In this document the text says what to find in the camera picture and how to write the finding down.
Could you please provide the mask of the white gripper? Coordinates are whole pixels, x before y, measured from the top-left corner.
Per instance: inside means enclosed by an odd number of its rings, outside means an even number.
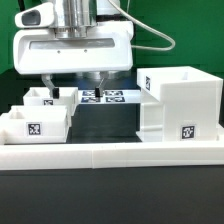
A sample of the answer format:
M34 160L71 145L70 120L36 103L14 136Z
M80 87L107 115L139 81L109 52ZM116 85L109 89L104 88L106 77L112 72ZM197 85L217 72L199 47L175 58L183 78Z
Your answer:
M14 67L23 75L42 74L51 98L60 97L51 74L101 72L95 96L102 97L106 71L133 65L133 23L117 19L106 1L45 1L16 14L15 24Z

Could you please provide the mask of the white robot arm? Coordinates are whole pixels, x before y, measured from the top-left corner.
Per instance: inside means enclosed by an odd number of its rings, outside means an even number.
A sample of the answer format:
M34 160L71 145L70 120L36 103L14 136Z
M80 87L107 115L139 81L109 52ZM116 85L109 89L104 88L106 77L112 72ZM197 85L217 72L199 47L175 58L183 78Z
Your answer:
M39 74L57 98L53 74L97 73L103 95L109 74L133 65L133 23L121 19L120 0L42 0L15 16L14 67L22 75Z

